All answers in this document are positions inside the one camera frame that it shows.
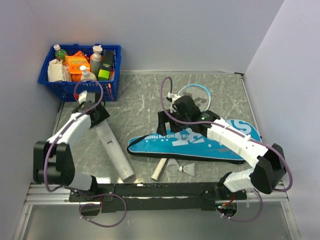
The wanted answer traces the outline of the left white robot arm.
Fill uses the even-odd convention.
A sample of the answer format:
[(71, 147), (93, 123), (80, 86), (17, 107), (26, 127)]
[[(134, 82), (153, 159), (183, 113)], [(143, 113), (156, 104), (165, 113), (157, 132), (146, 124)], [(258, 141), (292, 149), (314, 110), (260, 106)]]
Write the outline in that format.
[(43, 183), (48, 192), (61, 187), (80, 190), (87, 201), (99, 195), (97, 180), (92, 175), (76, 172), (71, 149), (90, 128), (109, 117), (101, 103), (83, 102), (77, 106), (67, 123), (46, 141), (38, 141), (33, 148), (33, 180)]

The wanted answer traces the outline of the blue badminton racket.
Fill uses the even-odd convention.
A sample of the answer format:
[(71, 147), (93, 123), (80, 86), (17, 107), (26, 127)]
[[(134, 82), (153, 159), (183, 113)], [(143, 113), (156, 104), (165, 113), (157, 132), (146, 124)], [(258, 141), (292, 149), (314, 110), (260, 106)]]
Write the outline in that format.
[[(178, 95), (180, 95), (181, 97), (190, 96), (202, 112), (208, 110), (211, 104), (211, 93), (206, 87), (200, 84), (186, 85), (178, 92)], [(152, 180), (158, 180), (167, 160), (167, 158), (161, 158), (159, 160), (153, 174), (151, 175)]]

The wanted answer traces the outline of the white shuttlecock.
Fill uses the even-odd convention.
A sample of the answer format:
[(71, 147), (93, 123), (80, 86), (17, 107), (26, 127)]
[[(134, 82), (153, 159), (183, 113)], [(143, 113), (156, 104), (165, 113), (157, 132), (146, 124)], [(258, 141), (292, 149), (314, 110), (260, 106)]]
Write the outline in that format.
[(182, 173), (186, 173), (190, 176), (195, 176), (195, 171), (196, 171), (196, 166), (194, 163), (185, 165), (185, 166), (180, 166), (178, 169)]
[(175, 172), (179, 169), (179, 164), (177, 162), (176, 159), (174, 158), (170, 158), (168, 161), (167, 161), (167, 165), (166, 165), (166, 170), (169, 171), (169, 172)]

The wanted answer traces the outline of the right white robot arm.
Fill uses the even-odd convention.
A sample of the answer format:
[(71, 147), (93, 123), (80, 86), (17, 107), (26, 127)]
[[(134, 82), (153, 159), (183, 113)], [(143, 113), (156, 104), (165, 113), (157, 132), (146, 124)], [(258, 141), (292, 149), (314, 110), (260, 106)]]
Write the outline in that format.
[(247, 170), (227, 173), (222, 178), (218, 193), (223, 199), (230, 199), (236, 192), (246, 189), (271, 194), (278, 191), (277, 185), (285, 175), (290, 180), (293, 178), (281, 146), (257, 141), (232, 127), (216, 113), (200, 111), (190, 96), (168, 93), (167, 99), (171, 106), (158, 113), (158, 134), (167, 135), (166, 123), (173, 133), (190, 128), (227, 147), (250, 165)]

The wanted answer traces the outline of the blue racket cover bag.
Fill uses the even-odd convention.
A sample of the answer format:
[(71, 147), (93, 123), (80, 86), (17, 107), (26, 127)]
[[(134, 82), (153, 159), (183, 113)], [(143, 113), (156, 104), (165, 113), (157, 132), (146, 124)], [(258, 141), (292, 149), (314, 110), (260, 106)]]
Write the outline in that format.
[(157, 133), (138, 136), (128, 141), (127, 152), (132, 156), (170, 158), (204, 162), (243, 164), (245, 160), (217, 141), (205, 138), (190, 128), (178, 133), (169, 129), (167, 135)]

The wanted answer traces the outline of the white shuttlecock tube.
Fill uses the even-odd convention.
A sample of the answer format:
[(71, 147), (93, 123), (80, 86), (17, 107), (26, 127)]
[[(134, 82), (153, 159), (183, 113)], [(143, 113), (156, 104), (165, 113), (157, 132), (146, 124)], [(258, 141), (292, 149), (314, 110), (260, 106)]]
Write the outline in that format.
[(94, 128), (121, 180), (126, 181), (133, 177), (135, 173), (108, 122), (103, 120)]

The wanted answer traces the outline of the blue plastic basket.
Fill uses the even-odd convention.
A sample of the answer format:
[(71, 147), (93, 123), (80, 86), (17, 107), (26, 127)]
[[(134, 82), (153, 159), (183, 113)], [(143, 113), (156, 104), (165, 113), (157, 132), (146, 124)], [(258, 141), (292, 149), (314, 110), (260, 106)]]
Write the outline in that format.
[[(93, 54), (92, 45), (79, 45), (79, 44), (62, 44), (61, 48), (65, 50), (69, 55), (73, 55), (78, 51), (82, 51), (84, 54), (90, 56)], [(107, 102), (115, 102), (118, 98), (118, 89), (120, 83), (120, 67), (122, 61), (122, 48), (118, 44), (103, 44), (103, 50), (113, 52), (113, 60), (111, 69), (115, 71), (114, 78), (111, 81), (100, 81), (100, 85), (104, 91), (104, 99)], [(48, 66), (49, 62), (55, 60), (55, 50), (51, 46), (47, 56), (44, 59), (44, 62), (41, 67), (41, 71), (38, 77), (38, 83), (46, 86), (60, 101), (62, 102), (75, 102), (74, 90), (76, 83), (75, 82), (49, 82), (48, 80)], [(100, 87), (94, 82), (84, 82), (81, 83), (76, 92), (80, 93), (82, 91), (88, 92), (100, 92)]]

